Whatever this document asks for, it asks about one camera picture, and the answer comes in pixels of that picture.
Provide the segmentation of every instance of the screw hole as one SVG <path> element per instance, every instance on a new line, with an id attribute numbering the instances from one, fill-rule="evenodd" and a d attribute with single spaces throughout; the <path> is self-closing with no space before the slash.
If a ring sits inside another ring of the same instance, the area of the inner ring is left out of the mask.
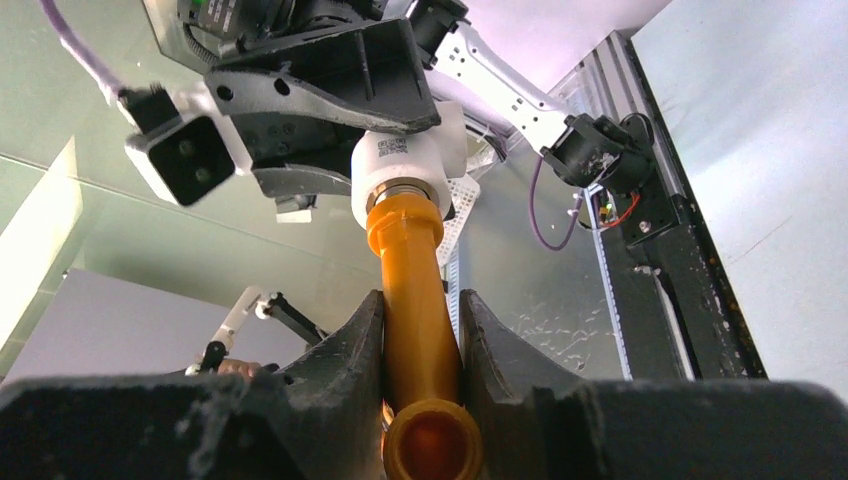
<path id="1" fill-rule="evenodd" d="M 288 85 L 286 85 L 286 82 L 284 82 L 282 78 L 274 80 L 274 90 L 284 97 L 291 93 L 291 89 Z"/>
<path id="2" fill-rule="evenodd" d="M 229 102 L 233 99 L 233 91 L 230 90 L 226 85 L 221 85 L 215 90 L 215 93 L 218 94 L 218 98 L 225 102 Z"/>

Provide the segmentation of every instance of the orange tube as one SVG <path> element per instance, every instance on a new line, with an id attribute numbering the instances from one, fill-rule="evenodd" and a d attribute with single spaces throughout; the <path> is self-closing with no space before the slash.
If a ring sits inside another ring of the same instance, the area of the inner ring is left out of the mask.
<path id="1" fill-rule="evenodd" d="M 366 231 L 382 261 L 385 395 L 396 414 L 383 447 L 386 473 L 391 480 L 476 478 L 482 438 L 458 405 L 462 363 L 436 261 L 439 210 L 402 193 L 371 210 Z"/>

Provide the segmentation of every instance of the qr code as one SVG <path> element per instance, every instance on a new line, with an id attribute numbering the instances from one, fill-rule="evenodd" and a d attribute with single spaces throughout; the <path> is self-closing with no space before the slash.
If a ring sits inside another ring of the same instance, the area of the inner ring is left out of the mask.
<path id="1" fill-rule="evenodd" d="M 405 138 L 392 138 L 389 140 L 382 140 L 377 142 L 377 148 L 380 150 L 380 157 L 385 157 L 386 155 L 391 155 L 393 153 L 409 153 L 406 149 L 406 139 Z"/>

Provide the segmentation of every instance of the red wire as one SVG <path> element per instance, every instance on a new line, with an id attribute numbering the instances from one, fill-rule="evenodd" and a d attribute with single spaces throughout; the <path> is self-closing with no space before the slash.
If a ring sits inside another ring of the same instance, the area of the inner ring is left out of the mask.
<path id="1" fill-rule="evenodd" d="M 642 198 L 642 196 L 639 195 L 637 192 L 633 192 L 630 196 L 633 197 L 633 203 L 631 203 L 630 206 L 627 207 L 627 210 L 625 210 L 624 213 L 622 213 L 621 216 L 618 217 L 618 219 L 616 219 L 616 221 L 611 222 L 611 223 L 604 223 L 604 224 L 601 225 L 602 227 L 604 227 L 604 228 L 617 227 L 617 226 L 621 225 L 621 222 L 627 220 L 627 217 L 629 217 L 630 214 L 633 213 L 633 209 L 636 208 L 636 204 L 639 203 L 639 199 Z"/>

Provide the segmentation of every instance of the orange cylinder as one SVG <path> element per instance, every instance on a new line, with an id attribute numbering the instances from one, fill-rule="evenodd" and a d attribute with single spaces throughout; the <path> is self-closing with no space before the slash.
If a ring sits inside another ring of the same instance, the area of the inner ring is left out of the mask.
<path id="1" fill-rule="evenodd" d="M 391 480 L 472 479 L 482 438 L 459 407 L 462 363 L 436 247 L 444 230 L 429 199 L 401 193 L 368 214 L 368 245 L 382 262 L 386 401 L 395 411 L 383 447 Z"/>

